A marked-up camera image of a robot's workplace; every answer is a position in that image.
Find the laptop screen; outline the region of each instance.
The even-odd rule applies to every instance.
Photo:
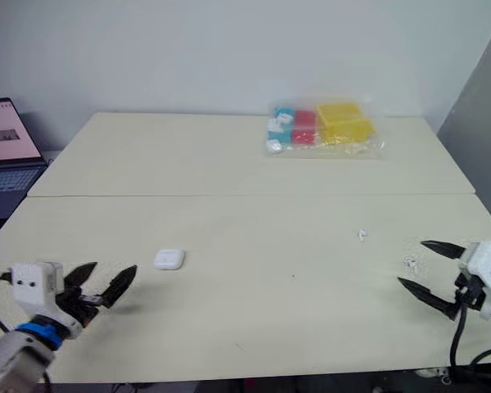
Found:
[[[9,99],[0,99],[0,161],[39,158],[40,152]]]

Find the laptop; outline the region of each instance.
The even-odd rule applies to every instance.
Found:
[[[0,98],[0,228],[47,168],[9,98]]]

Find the blue ring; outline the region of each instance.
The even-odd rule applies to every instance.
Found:
[[[36,323],[22,323],[19,327],[16,328],[16,330],[22,330],[26,332],[33,332],[38,334],[39,336],[49,340],[52,342],[55,347],[58,349],[61,347],[62,340],[57,334],[56,334],[56,329],[54,326],[47,325],[47,326],[42,326],[38,325]]]

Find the red cube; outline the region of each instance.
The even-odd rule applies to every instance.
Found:
[[[313,111],[295,111],[291,143],[314,145],[316,117]]]

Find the floor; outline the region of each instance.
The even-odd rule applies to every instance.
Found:
[[[110,393],[111,384],[55,384],[54,393]],[[37,392],[43,389],[38,386]],[[133,393],[121,386],[116,393]],[[418,377],[413,371],[382,373],[325,374],[301,377],[269,377],[202,382],[161,382],[141,387],[138,393],[484,393],[482,386],[444,385],[440,378]]]

